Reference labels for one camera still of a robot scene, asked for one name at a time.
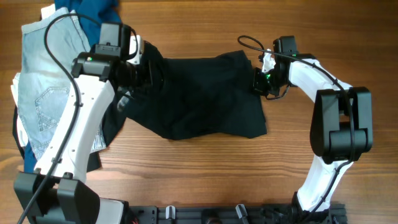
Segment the black shorts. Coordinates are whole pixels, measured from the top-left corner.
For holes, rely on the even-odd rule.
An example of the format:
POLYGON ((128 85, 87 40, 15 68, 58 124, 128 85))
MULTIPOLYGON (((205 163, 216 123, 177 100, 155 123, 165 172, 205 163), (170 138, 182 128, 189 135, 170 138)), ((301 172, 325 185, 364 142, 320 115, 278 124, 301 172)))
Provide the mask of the black shorts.
POLYGON ((260 96, 251 90, 254 70, 244 51, 213 58, 164 58, 149 42, 143 62, 164 76, 158 93, 122 96, 124 116, 171 140, 225 133, 256 138, 267 132, 260 96))

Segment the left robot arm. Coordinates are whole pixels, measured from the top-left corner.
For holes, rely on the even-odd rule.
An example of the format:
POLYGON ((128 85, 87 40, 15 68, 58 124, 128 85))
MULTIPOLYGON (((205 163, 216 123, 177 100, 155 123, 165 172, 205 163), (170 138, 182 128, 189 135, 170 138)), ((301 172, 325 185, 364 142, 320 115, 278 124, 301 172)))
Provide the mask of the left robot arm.
POLYGON ((121 88, 139 85, 143 43, 125 24, 104 23, 99 43, 82 52, 67 77, 72 85, 49 148, 33 172, 22 172, 14 190, 21 220, 31 223, 133 223, 123 200, 100 197, 85 183, 90 150, 103 116, 121 88))

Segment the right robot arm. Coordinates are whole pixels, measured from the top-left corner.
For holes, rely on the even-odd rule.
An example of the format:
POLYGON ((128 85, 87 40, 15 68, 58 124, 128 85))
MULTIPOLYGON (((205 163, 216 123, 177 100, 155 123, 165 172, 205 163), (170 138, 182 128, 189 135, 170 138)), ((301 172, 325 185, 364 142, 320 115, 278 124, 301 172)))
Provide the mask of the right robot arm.
POLYGON ((373 146, 371 92, 340 81, 313 55, 299 53, 293 36, 279 37, 272 49, 259 44, 256 50, 262 67, 255 70, 255 92, 278 100, 287 93, 282 87, 297 87, 314 103, 314 157, 294 200, 302 217, 327 211, 344 173, 373 146))

